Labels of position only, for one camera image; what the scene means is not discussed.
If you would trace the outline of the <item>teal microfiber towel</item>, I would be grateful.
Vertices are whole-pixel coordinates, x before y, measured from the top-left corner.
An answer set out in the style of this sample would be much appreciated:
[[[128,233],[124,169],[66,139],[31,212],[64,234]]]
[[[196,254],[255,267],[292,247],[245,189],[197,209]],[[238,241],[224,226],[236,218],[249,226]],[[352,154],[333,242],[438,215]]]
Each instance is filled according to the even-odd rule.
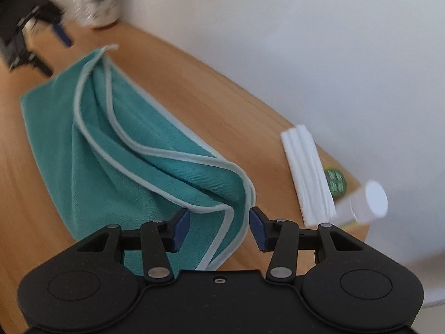
[[[186,208],[174,271],[216,270],[248,233],[247,174],[187,128],[109,58],[90,52],[30,90],[20,105],[46,188],[81,240],[111,224],[138,229]]]

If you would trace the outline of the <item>green round tin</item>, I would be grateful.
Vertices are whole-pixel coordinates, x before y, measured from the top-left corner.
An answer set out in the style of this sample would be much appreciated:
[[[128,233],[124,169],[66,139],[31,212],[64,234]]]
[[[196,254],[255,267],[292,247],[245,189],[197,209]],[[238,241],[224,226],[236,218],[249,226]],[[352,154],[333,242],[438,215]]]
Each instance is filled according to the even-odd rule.
[[[327,185],[334,199],[341,198],[347,191],[347,180],[343,173],[336,168],[327,168],[324,170]]]

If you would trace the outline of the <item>white cylindrical container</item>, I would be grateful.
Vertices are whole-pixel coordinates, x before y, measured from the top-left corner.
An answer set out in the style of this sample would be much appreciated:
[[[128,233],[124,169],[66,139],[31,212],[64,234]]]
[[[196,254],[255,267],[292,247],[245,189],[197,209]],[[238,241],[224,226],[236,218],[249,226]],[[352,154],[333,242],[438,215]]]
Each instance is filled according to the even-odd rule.
[[[335,203],[336,215],[330,220],[335,226],[368,225],[387,215],[389,202],[384,188],[369,180],[353,193]]]

